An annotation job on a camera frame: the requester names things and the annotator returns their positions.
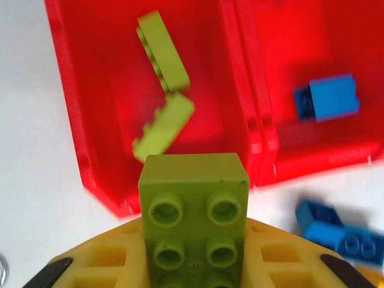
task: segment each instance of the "white background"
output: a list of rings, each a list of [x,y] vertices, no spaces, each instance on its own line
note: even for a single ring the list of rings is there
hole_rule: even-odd
[[[298,198],[384,230],[384,166],[357,166],[264,188],[249,216],[295,231]],[[0,254],[4,287],[21,287],[52,257],[124,221],[82,187],[42,0],[0,0]]]

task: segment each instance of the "green lego brick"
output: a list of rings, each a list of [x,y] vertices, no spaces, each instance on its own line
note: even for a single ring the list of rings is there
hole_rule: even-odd
[[[158,11],[138,19],[137,34],[164,91],[184,90],[190,79]]]
[[[151,155],[139,179],[152,288],[239,288],[249,178],[235,153]]]
[[[166,95],[166,104],[155,111],[155,120],[143,127],[141,139],[133,141],[133,155],[145,162],[148,155],[164,153],[194,112],[194,104],[180,92]]]

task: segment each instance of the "red storage box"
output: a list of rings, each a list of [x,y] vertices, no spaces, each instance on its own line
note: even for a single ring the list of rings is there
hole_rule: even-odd
[[[252,185],[382,157],[384,4],[374,0],[46,0],[82,181],[140,212],[131,143],[164,104],[136,34],[158,10],[196,111],[167,153],[237,152]],[[359,115],[299,122],[294,89],[352,73]]]

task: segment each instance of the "metal object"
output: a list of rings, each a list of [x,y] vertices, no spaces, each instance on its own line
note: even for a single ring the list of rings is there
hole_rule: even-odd
[[[8,264],[5,258],[0,255],[0,286],[3,286],[8,277]]]

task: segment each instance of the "blue lego brick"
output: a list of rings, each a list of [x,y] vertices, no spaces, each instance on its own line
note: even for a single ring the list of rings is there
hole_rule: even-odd
[[[383,266],[384,236],[369,230],[346,226],[346,235],[336,252],[346,259]]]
[[[303,200],[296,209],[296,217],[306,240],[336,250],[345,238],[344,224],[333,208]]]
[[[295,91],[299,119],[330,120],[357,114],[360,102],[351,74],[311,80],[308,87]]]

